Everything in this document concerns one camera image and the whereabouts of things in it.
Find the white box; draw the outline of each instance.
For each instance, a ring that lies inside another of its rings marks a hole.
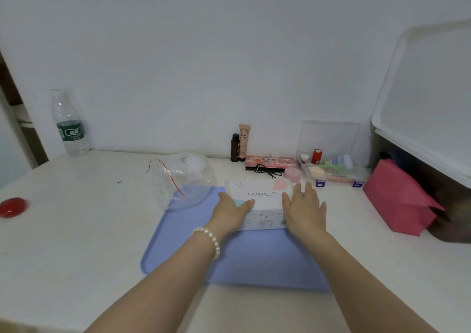
[[[244,218],[239,230],[282,229],[286,227],[281,193],[292,195],[291,182],[283,179],[229,180],[226,192],[237,206],[249,199],[255,205]]]

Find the hand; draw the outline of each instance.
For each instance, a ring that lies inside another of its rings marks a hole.
[[[283,193],[282,206],[286,226],[302,242],[305,242],[313,235],[323,236],[327,234],[327,205],[326,202],[323,202],[319,206],[319,198],[310,182],[306,184],[304,198],[302,197],[300,183],[294,187],[292,199],[288,194]]]
[[[237,207],[230,196],[224,192],[218,193],[219,203],[215,206],[211,219],[205,225],[221,243],[229,234],[240,228],[245,215],[253,208],[255,199],[244,202]]]

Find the white desk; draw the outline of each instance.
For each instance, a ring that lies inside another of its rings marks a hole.
[[[0,202],[31,202],[0,220],[0,319],[81,332],[142,279],[139,262],[163,213],[152,170],[145,173],[152,158],[63,155],[0,190]],[[209,162],[218,185],[264,176],[242,163]],[[381,282],[439,331],[469,332],[471,245],[393,233],[362,190],[324,188],[319,197],[328,230]],[[199,290],[180,331],[348,329],[330,294],[212,284]]]

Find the blue tray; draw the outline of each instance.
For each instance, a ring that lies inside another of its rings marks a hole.
[[[192,234],[204,226],[219,201],[214,187],[197,206],[167,210],[144,252],[141,269],[152,272]],[[307,250],[286,230],[239,231],[221,245],[204,282],[330,291],[321,269]]]

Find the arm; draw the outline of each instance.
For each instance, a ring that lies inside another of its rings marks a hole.
[[[292,200],[283,193],[283,210],[288,229],[321,267],[353,333],[436,332],[327,233],[327,206],[319,205],[311,183],[304,198],[300,184]]]
[[[221,244],[236,231],[255,203],[236,207],[226,194],[204,226]],[[176,253],[109,307],[86,333],[175,332],[215,255],[207,235],[195,233]]]

